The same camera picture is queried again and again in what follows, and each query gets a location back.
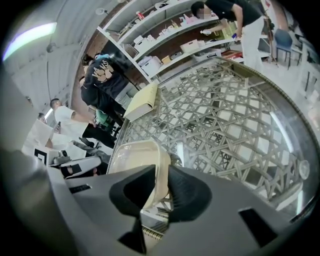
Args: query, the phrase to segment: hand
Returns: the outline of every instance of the hand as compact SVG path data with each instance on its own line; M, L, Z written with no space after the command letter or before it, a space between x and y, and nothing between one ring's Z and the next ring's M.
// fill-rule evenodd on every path
M237 39L239 40L241 37L242 37L242 28L237 28L236 29L236 31L235 31L235 33L236 33L236 41L237 41Z
M97 127L96 123L94 121L92 121L92 120L89 121L89 124L92 124L94 128Z

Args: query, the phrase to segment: graphic print t-shirt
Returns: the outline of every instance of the graphic print t-shirt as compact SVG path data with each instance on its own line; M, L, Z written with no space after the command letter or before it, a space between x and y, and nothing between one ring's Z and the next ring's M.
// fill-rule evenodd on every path
M108 58L94 60L86 71L83 86L97 86L115 99L129 81L112 64L112 60Z

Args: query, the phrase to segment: white storage box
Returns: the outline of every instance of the white storage box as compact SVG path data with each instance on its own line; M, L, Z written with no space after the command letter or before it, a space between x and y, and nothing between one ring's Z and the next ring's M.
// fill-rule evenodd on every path
M192 40L190 42L187 42L187 43L181 45L180 48L184 53L192 52L193 50L199 48L198 40L195 39L195 40Z
M191 55L191 57L197 62L202 62L214 56L221 57L221 50L220 49L204 49Z
M151 140L121 145L115 152L109 174L123 172L140 166L155 165L155 186L144 209L155 206L168 194L169 154Z
M138 42L134 48L139 52L143 52L146 49L148 49L150 47L150 42L148 41L148 39L144 38L142 39L140 42Z
M154 74L161 67L161 62L159 58L153 57L146 64L144 64L141 68L146 72L148 76Z
M139 35L136 39L133 40L133 42L134 42L135 44L138 44L138 43L140 43L143 39L144 39L144 38L143 38L141 35Z

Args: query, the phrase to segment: item on shelf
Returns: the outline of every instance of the item on shelf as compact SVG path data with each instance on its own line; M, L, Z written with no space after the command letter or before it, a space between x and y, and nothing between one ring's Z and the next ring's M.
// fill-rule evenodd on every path
M161 61L158 57L154 56L141 68L146 72L148 76L154 74L161 67Z
M181 52L181 51L178 51L178 52L172 54L172 55L170 56L170 59L171 59L171 60L174 60L175 58L178 58L178 57L181 56L181 55L182 55L182 52Z
M221 49L204 49L199 52L196 52L195 54L192 54L191 57L196 61L196 62L202 62L208 58L214 57L214 56L219 56L221 57Z
M155 40L155 38L152 35L148 35L146 39L148 39L149 42L152 42Z
M198 44L199 44L199 47L202 47L206 45L206 42L204 40L199 40Z
M137 49L139 53L143 52L145 49L149 48L149 41L148 39L144 38L137 44L135 44L134 48Z
M238 50L226 50L221 53L221 57L225 59L236 59L236 58L242 58L242 52Z
M168 28L166 29L169 33L173 32L175 30L174 26L168 26Z
M183 14L183 16L184 16L185 22L186 22L187 24L192 23L192 20L191 20L186 14Z
M135 44L138 44L138 43L140 43L143 39L144 39L144 38L142 37L142 35L139 35L136 39L133 40L133 42L134 42Z
M192 52L193 50L199 48L198 40L195 39L195 40L192 40L192 41L190 41L190 42L187 42L187 43L185 43L185 44L183 44L183 45L180 45L180 48L181 48L181 50L182 50L184 53Z
M130 44L124 44L123 49L133 58L137 55L138 51Z
M178 29L178 28L179 28L178 24L177 24L177 23L175 23L173 20L171 20L171 23L172 23L172 26L173 26L173 27L175 27L176 29Z
M140 66L140 67L142 67L144 64L146 64L148 61L150 61L152 59L152 57L151 56L145 56L142 60L140 60L139 62L138 62L138 65Z
M157 3L154 5L154 7L155 7L157 10L159 10L159 9L161 9L162 7L165 7L165 6L167 6L167 5L168 5L168 3L157 2Z
M161 61L162 61L163 64L168 64L168 63L171 62L171 59L170 59L170 57L168 55L168 56L164 57Z
M123 116L132 122L152 111L155 106L157 89L158 85L152 82L138 91Z
M140 11L137 11L135 14L138 16L139 20L143 20L145 18L145 16Z
M201 30L200 33L204 34L206 36L209 36L209 35L211 35L212 32L210 30L208 30L208 29L205 29L205 30Z

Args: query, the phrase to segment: glass surface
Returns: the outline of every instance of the glass surface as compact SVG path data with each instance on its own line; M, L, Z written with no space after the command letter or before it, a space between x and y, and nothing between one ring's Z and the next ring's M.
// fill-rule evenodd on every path
M292 101L255 71L207 61L161 84L155 106L124 125L117 147L153 140L172 165L239 181L288 220L315 195L317 139ZM157 208L161 219L170 199Z

